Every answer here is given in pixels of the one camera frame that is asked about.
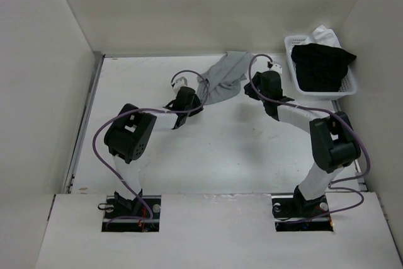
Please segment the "grey tank top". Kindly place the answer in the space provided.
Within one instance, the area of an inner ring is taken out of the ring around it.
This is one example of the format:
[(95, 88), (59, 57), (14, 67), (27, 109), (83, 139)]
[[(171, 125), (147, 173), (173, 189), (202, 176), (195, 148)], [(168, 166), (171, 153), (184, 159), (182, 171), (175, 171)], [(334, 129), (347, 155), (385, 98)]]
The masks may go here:
[(207, 72), (198, 77), (197, 96), (205, 105), (220, 103), (237, 96), (241, 82), (246, 80), (246, 72), (253, 59), (250, 52), (228, 51)]

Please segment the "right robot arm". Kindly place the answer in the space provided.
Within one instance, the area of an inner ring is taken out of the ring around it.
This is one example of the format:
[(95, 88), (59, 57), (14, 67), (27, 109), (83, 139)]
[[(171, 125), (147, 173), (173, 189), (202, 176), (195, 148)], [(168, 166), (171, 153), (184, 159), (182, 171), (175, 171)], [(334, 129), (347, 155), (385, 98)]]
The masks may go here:
[(244, 93), (261, 101), (265, 113), (271, 118), (310, 135), (313, 165), (291, 198), (273, 201), (274, 217), (308, 219), (319, 215), (328, 186), (361, 155), (358, 141), (347, 129), (351, 126), (347, 114), (302, 109), (294, 99), (283, 94), (281, 77), (276, 71), (255, 73), (244, 86)]

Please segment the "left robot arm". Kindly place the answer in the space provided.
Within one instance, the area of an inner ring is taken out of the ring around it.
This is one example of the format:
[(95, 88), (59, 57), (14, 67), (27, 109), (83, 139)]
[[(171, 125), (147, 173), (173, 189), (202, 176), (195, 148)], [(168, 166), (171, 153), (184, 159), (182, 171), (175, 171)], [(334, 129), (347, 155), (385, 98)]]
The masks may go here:
[(106, 130), (103, 142), (109, 154), (113, 156), (115, 164), (107, 167), (134, 195), (123, 198), (114, 193), (110, 205), (119, 217), (134, 218), (139, 215), (141, 208), (151, 217), (154, 213), (142, 197), (142, 189), (136, 190), (134, 186), (129, 185), (118, 172), (118, 167), (128, 166), (143, 155), (153, 131), (176, 130), (182, 127), (188, 118), (199, 114), (207, 96), (207, 90), (203, 90), (202, 95), (198, 96), (194, 89), (182, 86), (177, 90), (175, 99), (162, 108), (138, 108), (127, 103), (116, 117), (101, 126), (101, 130)]

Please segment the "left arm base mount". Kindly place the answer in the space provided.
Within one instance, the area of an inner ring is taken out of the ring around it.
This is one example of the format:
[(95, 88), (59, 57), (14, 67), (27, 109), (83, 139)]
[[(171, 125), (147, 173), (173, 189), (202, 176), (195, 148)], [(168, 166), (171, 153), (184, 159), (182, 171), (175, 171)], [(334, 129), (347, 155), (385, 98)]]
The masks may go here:
[(123, 198), (117, 192), (98, 204), (103, 213), (102, 232), (159, 232), (161, 196), (144, 196), (151, 212), (137, 198)]

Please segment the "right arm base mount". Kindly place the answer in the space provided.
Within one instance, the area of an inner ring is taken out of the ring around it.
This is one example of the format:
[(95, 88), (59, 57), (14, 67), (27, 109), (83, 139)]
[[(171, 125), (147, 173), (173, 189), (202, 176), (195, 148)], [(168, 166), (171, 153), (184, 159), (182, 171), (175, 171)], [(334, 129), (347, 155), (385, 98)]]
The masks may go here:
[(305, 203), (292, 195), (274, 196), (272, 214), (277, 232), (326, 231), (333, 232), (327, 198), (323, 195), (313, 202)]

